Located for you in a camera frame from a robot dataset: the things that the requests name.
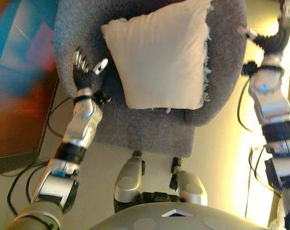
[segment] black cable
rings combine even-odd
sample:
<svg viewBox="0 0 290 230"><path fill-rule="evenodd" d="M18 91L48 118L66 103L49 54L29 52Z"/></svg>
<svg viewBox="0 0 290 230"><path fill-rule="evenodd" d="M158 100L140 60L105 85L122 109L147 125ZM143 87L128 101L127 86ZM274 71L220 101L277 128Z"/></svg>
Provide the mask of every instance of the black cable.
<svg viewBox="0 0 290 230"><path fill-rule="evenodd" d="M44 168L47 165L47 162L45 162L44 164L42 164L41 166L39 166L38 168L36 168L28 177L28 180L26 181L26 186L25 186L25 194L26 194L26 198L28 199L29 203L31 203L31 198L30 198L30 193L29 193L29 185L31 182L31 179L33 177L33 175L40 169Z"/></svg>
<svg viewBox="0 0 290 230"><path fill-rule="evenodd" d="M241 121L241 115L240 115L240 111L241 111L241 104L242 104L242 99L243 99L243 95L244 95L244 92L247 88L247 85L249 83L250 79L248 79L248 81L246 81L243 89L242 89L242 92L241 92L241 95L240 95L240 98L239 98L239 102L238 102L238 105L237 105L237 111L236 111L236 116L237 116L237 121L239 122L239 124L248 132L252 132L251 129L247 128Z"/></svg>
<svg viewBox="0 0 290 230"><path fill-rule="evenodd" d="M12 192L13 192L13 190L14 190L14 188L15 188L15 186L16 186L18 180L19 180L19 178L20 178L20 177L21 177L21 176L22 176L26 171L28 171L29 169L31 169L31 168L33 168L33 167L39 166L39 165L41 165L41 164L43 164L43 163L33 163L33 164L28 165L25 169L23 169L23 170L22 170L22 171L17 175L17 177L15 178L14 182L12 183L12 186L11 186L11 188L10 188L10 190L9 190L9 193L7 194L7 204L9 205L11 211L13 212L13 214L14 214L15 216L17 216L18 213L17 213L15 207L12 205L12 202L11 202Z"/></svg>
<svg viewBox="0 0 290 230"><path fill-rule="evenodd" d="M9 175L9 174L0 174L0 176L4 176L4 177L16 177L18 176L20 173L22 172L22 170L16 174L12 174L12 175Z"/></svg>
<svg viewBox="0 0 290 230"><path fill-rule="evenodd" d="M69 99L71 99L70 97L66 98L65 100L63 100L61 103L59 103L57 106L54 107L54 109L51 110L49 117L47 119L47 127L50 130L51 133L53 133L55 136L59 137L59 138L63 138L64 135L55 131L51 125L50 125L50 118L52 116L52 114L54 113L54 111L56 111L62 104L64 104L66 101L68 101Z"/></svg>
<svg viewBox="0 0 290 230"><path fill-rule="evenodd" d="M32 219L35 219L37 221L39 221L40 223L42 223L43 225L45 225L45 227L48 229L48 230L52 230L54 225L53 224L48 224L47 222L43 221L41 218L37 217L37 216L33 216L33 215L26 215L24 216L25 217L28 217L28 218L32 218Z"/></svg>
<svg viewBox="0 0 290 230"><path fill-rule="evenodd" d="M269 186L268 184L266 184L265 182L263 182L261 179L260 179L260 176L256 173L255 169L253 168L252 166L252 163L251 163L251 160L252 160L252 155L253 155L253 152L254 150L252 149L249 153L249 158L248 158L248 163L249 163L249 166L250 166L250 169L256 174L256 180L258 182L260 182L260 184L266 188L268 188L270 191L272 191L274 194L276 194L278 197L281 197L281 194L276 191L274 188L272 188L271 186Z"/></svg>
<svg viewBox="0 0 290 230"><path fill-rule="evenodd" d="M263 146L263 148L262 148L262 150L261 150L261 152L260 152L260 155L259 155L259 157L258 157L258 160L256 161L256 164L255 164L255 171L254 171L254 175L255 175L255 178L257 179L257 173L256 173L256 170L258 169L258 165L259 165L259 162L260 162L260 158L261 158L261 156L262 156L262 153L263 153L263 151L264 151L264 146Z"/></svg>

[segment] cushion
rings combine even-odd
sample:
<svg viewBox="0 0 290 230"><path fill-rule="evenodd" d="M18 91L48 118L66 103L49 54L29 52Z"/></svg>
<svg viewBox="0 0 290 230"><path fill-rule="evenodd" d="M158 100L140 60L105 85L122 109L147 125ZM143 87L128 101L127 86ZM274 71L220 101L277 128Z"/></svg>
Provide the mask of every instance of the cushion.
<svg viewBox="0 0 290 230"><path fill-rule="evenodd" d="M102 26L129 108L203 105L210 0L186 0Z"/></svg>

